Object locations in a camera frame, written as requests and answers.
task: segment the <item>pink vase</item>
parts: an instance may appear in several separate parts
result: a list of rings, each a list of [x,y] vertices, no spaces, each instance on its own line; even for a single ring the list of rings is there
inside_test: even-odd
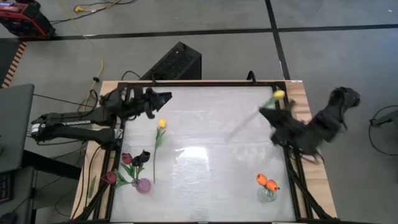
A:
[[[150,190],[150,181],[147,178],[139,179],[139,184],[136,189],[142,194],[148,193]]]

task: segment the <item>table leg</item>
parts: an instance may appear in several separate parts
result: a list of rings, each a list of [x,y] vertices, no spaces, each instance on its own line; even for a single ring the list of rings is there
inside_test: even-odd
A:
[[[41,156],[24,150],[22,167],[32,166],[35,169],[69,179],[79,180],[81,169],[70,164]]]

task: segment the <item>gray floor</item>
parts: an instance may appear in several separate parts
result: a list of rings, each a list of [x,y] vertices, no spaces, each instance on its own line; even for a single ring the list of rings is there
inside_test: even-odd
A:
[[[56,1],[40,2],[50,20],[65,17]],[[71,9],[77,2],[67,5]],[[278,27],[398,23],[398,3],[393,0],[272,0],[272,5]],[[85,34],[270,27],[266,5],[260,0],[138,0],[78,23]],[[59,35],[78,35],[71,22],[55,28]],[[7,35],[0,30],[0,37]],[[325,106],[334,87],[350,86],[362,96],[360,106],[346,113],[348,130],[322,147],[337,214],[343,220],[398,223],[397,157],[376,152],[368,141],[371,116],[383,106],[397,104],[397,36],[397,29],[280,34],[290,76],[304,81],[312,113]],[[103,79],[118,80],[126,70],[145,73],[178,41],[203,54],[203,79],[244,79],[249,70],[258,79],[283,79],[269,33],[94,40],[104,54]],[[99,66],[96,51],[85,40],[29,42],[12,85],[34,83],[36,93],[80,102]],[[75,110],[73,105],[34,98],[31,119],[49,111]],[[396,129],[387,124],[373,133],[382,150],[398,153]],[[27,148],[51,157],[78,145],[44,148],[28,140]],[[74,164],[76,157],[66,160]],[[38,185],[54,178],[39,174]],[[63,219],[54,216],[49,206],[76,182],[62,181],[41,192],[38,206],[47,208],[38,213],[38,223]],[[70,212],[73,197],[72,192],[60,203],[62,212]]]

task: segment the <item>yellow tulip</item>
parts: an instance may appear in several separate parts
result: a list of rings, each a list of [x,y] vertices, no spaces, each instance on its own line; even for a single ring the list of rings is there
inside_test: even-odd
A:
[[[278,100],[283,100],[284,96],[285,96],[285,92],[283,90],[277,90],[274,93],[274,98],[278,99]]]
[[[166,128],[166,120],[165,119],[160,119],[159,120],[159,127],[160,128]]]

